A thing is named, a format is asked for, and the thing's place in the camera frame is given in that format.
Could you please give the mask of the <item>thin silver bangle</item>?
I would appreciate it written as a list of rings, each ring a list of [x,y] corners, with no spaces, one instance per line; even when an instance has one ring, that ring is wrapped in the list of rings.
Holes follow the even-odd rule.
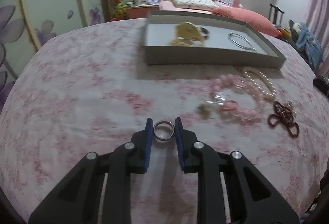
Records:
[[[227,37],[228,37],[228,40],[232,44],[237,46],[238,48],[241,48],[243,50],[250,51],[250,52],[256,52],[256,49],[253,47],[252,43],[247,38],[242,36],[241,34],[231,32],[228,34]]]

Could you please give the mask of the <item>yellow wrist watch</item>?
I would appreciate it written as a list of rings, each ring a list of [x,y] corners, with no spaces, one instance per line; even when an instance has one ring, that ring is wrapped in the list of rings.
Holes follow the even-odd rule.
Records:
[[[175,39],[171,46],[205,47],[205,40],[198,27],[190,22],[181,22],[175,26]]]

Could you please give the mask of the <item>silver cuff bangle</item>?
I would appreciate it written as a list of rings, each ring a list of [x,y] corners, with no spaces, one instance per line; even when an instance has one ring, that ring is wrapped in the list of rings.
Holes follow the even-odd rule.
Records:
[[[204,40],[207,40],[209,38],[210,32],[206,28],[199,27],[198,30],[200,31],[200,33],[203,36]]]

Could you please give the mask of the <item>pearl cluster brooch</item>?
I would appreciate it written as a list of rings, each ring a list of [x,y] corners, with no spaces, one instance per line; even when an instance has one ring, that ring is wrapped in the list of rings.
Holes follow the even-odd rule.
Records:
[[[296,114],[295,110],[294,110],[294,105],[291,101],[285,101],[283,103],[284,107],[287,107],[293,114]]]

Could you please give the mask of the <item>blue plush blanket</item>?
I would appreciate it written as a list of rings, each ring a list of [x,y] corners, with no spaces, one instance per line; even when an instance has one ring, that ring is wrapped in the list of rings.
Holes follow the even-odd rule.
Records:
[[[289,20],[292,39],[295,42],[295,50],[303,57],[314,72],[319,70],[323,62],[322,47],[315,35],[304,23]]]

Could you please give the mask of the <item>pink curtain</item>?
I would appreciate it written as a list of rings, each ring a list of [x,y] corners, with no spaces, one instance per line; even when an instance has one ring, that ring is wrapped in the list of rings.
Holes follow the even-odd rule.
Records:
[[[328,0],[311,0],[306,25],[322,46],[328,44]]]

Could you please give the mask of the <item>salmon folded duvet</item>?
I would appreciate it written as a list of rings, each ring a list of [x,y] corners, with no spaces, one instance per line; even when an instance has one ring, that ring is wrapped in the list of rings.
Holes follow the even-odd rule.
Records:
[[[272,37],[279,38],[282,36],[282,33],[266,17],[254,11],[235,7],[218,7],[211,12],[214,15],[248,23],[257,31]]]

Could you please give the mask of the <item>dark wooden chair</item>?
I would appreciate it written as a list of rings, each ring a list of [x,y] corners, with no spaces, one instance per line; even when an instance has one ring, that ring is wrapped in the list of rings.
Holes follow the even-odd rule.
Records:
[[[268,19],[272,22],[273,25],[282,25],[284,11],[281,10],[279,7],[273,5],[272,3],[270,3],[269,5],[270,10]]]

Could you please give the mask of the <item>floral pink bedsheet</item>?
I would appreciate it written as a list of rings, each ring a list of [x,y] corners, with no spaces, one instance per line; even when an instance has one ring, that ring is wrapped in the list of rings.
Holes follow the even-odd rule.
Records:
[[[213,81],[240,68],[220,65],[148,66],[144,19],[103,23],[48,41],[19,76],[1,112],[1,188],[17,213],[32,211],[84,155],[105,154],[142,130],[147,118],[174,121],[215,150],[241,151],[303,214],[319,192],[328,161],[328,99],[314,73],[287,43],[286,58],[264,74],[278,100],[293,103],[300,128],[289,137],[271,129],[266,104],[259,122],[203,119],[197,106]]]

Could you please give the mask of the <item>grey cardboard tray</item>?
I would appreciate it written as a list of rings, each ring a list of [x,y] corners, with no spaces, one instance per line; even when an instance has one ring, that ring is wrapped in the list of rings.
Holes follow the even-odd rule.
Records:
[[[148,13],[148,65],[219,64],[279,69],[286,58],[248,23],[190,11]]]

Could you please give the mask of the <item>floral white pillow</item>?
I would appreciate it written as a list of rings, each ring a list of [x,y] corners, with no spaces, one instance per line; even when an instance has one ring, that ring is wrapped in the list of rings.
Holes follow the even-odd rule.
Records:
[[[212,11],[219,6],[212,0],[172,0],[176,8]]]

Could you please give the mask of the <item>pink bedside table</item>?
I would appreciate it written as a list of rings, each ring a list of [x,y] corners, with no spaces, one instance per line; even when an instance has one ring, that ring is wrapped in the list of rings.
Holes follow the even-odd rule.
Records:
[[[149,11],[159,10],[159,5],[128,7],[126,13],[128,19],[145,18]]]

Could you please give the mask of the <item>sliding glass wardrobe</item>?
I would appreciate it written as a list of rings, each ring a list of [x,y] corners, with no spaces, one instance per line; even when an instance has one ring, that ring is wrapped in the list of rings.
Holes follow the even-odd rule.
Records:
[[[46,42],[104,21],[103,0],[1,0],[1,104]]]

